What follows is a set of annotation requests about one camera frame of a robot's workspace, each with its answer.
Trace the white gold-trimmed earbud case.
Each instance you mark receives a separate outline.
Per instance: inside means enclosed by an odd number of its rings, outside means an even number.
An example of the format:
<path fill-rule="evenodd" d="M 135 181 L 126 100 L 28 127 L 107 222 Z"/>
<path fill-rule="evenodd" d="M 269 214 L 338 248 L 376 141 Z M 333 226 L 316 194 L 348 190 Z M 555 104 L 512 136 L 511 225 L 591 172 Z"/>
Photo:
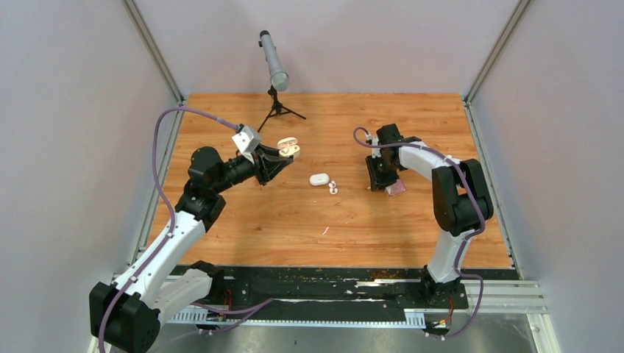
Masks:
<path fill-rule="evenodd" d="M 298 145 L 298 139 L 295 137 L 284 138 L 277 142 L 277 149 L 281 157 L 293 157 L 299 156 L 300 147 Z"/>

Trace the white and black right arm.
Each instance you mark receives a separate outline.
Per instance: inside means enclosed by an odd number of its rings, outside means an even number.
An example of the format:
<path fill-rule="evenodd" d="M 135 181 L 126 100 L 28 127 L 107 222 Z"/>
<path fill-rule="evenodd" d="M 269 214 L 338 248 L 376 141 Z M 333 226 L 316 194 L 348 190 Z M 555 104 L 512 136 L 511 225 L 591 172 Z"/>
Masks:
<path fill-rule="evenodd" d="M 431 183 L 433 214 L 440 233 L 425 266 L 419 296 L 426 305 L 438 307 L 457 292 L 465 277 L 461 265 L 467 249 L 493 216 L 483 168 L 476 159 L 456 159 L 419 138 L 406 138 L 395 124 L 364 134 L 360 144 L 371 150 L 365 159 L 371 190 L 392 192 L 400 184 L 399 172 L 405 170 Z"/>

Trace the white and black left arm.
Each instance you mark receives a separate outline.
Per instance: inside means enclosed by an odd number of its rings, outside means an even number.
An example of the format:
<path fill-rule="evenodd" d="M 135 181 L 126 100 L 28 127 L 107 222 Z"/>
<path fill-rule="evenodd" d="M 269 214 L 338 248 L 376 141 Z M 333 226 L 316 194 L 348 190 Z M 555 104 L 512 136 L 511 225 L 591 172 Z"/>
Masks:
<path fill-rule="evenodd" d="M 210 146 L 191 155 L 189 180 L 170 220 L 156 240 L 121 275 L 90 292 L 91 333 L 98 349 L 147 352 L 160 329 L 179 311 L 203 299 L 220 302 L 225 295 L 224 272 L 205 261 L 195 262 L 179 279 L 166 283 L 182 256 L 216 223 L 226 205 L 222 192 L 250 178 L 260 185 L 274 179 L 298 155 L 294 147 L 274 149 L 262 144 L 251 152 L 223 161 Z"/>

